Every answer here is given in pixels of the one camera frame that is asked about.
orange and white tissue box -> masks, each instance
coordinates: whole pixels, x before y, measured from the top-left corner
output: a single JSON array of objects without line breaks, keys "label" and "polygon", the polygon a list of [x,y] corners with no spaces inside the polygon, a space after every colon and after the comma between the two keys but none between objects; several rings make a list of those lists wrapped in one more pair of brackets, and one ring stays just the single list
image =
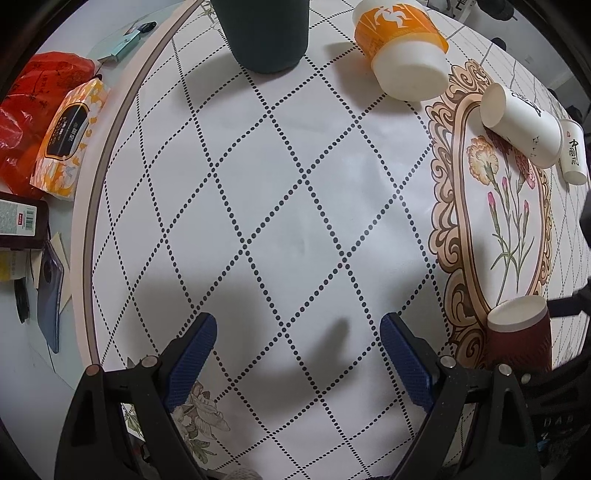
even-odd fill
[{"label": "orange and white tissue box", "polygon": [[66,95],[37,154],[31,185],[64,200],[74,200],[82,158],[109,88],[92,79]]}]

tipped over cup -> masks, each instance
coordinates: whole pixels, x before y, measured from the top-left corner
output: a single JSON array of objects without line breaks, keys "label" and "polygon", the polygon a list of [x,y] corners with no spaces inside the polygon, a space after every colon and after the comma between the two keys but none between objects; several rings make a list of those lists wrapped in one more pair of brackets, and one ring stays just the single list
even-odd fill
[{"label": "tipped over cup", "polygon": [[362,0],[353,24],[355,41],[386,94],[419,102],[445,92],[449,46],[416,0]]},{"label": "tipped over cup", "polygon": [[562,130],[560,153],[562,175],[571,185],[584,185],[587,183],[589,172],[583,128],[570,118],[561,118],[559,122]]},{"label": "tipped over cup", "polygon": [[550,168],[560,156],[558,119],[500,83],[491,84],[480,103],[485,127],[507,140],[539,168]]}]

table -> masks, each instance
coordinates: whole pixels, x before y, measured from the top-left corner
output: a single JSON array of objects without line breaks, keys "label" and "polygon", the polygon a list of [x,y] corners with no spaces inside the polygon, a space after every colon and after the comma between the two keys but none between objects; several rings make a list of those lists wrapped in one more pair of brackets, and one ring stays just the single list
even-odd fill
[{"label": "table", "polygon": [[[121,130],[105,137],[80,203],[96,215],[73,235],[83,358],[124,368],[200,312],[217,318],[215,350],[174,415],[208,468],[239,462],[296,480],[392,472],[424,413],[381,346],[381,316],[400,313],[440,355],[475,366],[492,306],[570,294],[589,275],[578,228],[588,186],[534,168],[479,121],[491,82],[566,116],[546,88],[430,11],[450,44],[450,88],[393,100],[352,41],[351,12],[313,0],[305,58],[260,76],[234,61],[215,16],[195,10],[122,101]],[[514,262],[502,241],[517,247]],[[554,365],[580,351],[586,325],[553,320]]]}]

blue phone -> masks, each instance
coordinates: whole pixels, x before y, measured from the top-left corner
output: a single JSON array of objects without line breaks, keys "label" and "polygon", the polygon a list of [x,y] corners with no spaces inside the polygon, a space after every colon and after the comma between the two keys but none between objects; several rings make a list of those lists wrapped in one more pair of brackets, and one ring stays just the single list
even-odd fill
[{"label": "blue phone", "polygon": [[59,351],[58,331],[60,318],[61,284],[64,266],[57,257],[51,242],[46,241],[41,257],[41,272],[37,294],[37,323],[47,344],[53,351]]}]

red paper cup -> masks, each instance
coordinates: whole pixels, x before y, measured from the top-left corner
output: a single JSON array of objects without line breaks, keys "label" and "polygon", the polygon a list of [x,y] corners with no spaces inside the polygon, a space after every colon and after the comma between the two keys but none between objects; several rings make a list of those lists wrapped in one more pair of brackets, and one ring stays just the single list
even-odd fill
[{"label": "red paper cup", "polygon": [[508,300],[488,314],[486,363],[507,364],[518,372],[552,370],[550,315],[544,297]]}]

